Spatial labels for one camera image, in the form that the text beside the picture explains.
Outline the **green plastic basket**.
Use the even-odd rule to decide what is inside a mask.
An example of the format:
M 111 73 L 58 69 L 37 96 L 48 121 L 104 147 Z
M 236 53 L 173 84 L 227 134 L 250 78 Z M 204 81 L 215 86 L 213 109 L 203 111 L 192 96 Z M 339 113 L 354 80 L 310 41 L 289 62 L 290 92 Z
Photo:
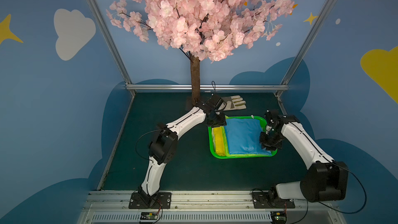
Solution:
M 213 142 L 212 142 L 212 129 L 213 128 L 210 128 L 210 127 L 208 128 L 209 145 L 210 145 L 211 154 L 217 159 L 238 159 L 239 157 L 232 157 L 232 156 L 230 156 L 230 157 L 221 157 L 221 156 L 218 156 L 215 153 Z M 274 150 L 274 151 L 271 151 L 271 152 L 273 153 L 273 155 L 271 157 L 273 157 L 273 156 L 275 156 L 277 154 L 278 150 Z

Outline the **large yellow raincoat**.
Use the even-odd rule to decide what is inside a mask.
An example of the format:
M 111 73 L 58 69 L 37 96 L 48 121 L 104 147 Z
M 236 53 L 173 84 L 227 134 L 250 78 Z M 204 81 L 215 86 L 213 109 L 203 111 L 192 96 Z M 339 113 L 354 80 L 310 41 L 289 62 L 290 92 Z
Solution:
M 218 156 L 226 156 L 226 148 L 224 144 L 224 127 L 217 127 L 212 129 L 212 142 L 214 151 Z

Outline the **blue raincoat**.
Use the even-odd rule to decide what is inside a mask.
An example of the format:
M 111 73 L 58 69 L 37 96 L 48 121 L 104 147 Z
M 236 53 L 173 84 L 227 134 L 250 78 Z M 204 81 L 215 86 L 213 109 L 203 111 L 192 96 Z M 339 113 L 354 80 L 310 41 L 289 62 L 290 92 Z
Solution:
M 271 157 L 273 153 L 261 147 L 260 134 L 267 122 L 258 116 L 230 117 L 224 126 L 228 155 L 232 157 Z

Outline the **lime green raincoat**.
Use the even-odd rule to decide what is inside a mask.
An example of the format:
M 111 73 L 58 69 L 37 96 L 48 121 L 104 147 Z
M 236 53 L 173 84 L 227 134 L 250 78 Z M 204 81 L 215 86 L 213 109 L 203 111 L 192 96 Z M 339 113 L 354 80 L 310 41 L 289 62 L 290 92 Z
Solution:
M 224 156 L 225 157 L 230 157 L 229 153 L 229 148 L 228 148 L 228 141 L 227 141 L 227 136 L 225 132 L 225 128 L 221 127 L 221 132 L 222 132 L 222 139 L 223 139 L 223 147 L 224 147 Z

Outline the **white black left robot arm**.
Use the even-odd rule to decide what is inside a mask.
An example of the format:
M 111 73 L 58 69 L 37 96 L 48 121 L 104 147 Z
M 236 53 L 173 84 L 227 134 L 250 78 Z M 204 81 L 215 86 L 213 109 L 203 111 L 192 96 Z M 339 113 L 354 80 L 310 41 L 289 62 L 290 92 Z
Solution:
M 158 124 L 149 144 L 148 169 L 144 181 L 138 188 L 139 196 L 146 204 L 156 201 L 165 166 L 175 156 L 180 138 L 203 122 L 211 128 L 227 125 L 223 112 L 226 107 L 227 102 L 213 93 L 205 102 L 196 100 L 191 110 L 177 120 Z

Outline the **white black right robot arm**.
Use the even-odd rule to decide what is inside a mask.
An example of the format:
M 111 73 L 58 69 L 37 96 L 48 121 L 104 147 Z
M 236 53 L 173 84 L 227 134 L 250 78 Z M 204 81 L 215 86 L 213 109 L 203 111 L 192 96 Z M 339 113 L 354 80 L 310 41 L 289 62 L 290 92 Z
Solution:
M 275 151 L 287 140 L 307 168 L 302 180 L 273 186 L 268 191 L 269 203 L 277 205 L 288 200 L 344 200 L 348 183 L 346 164 L 335 161 L 318 146 L 294 115 L 281 115 L 277 110 L 268 110 L 265 112 L 265 120 L 267 125 L 259 138 L 261 147 Z

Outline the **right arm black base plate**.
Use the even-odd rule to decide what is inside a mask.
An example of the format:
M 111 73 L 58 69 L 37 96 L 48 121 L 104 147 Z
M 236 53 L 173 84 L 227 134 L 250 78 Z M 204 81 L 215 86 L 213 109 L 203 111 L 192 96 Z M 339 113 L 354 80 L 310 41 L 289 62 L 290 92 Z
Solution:
M 281 199 L 272 192 L 254 191 L 252 194 L 254 208 L 280 208 L 293 209 L 295 204 L 293 201 Z

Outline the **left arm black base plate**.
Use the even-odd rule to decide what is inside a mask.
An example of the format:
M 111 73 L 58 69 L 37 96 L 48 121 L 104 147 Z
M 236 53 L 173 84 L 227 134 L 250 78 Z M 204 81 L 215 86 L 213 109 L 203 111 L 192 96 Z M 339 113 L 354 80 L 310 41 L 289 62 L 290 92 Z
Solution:
M 161 207 L 162 209 L 170 209 L 171 199 L 171 192 L 159 192 L 152 197 L 142 192 L 134 192 L 131 194 L 128 208 L 155 209 Z

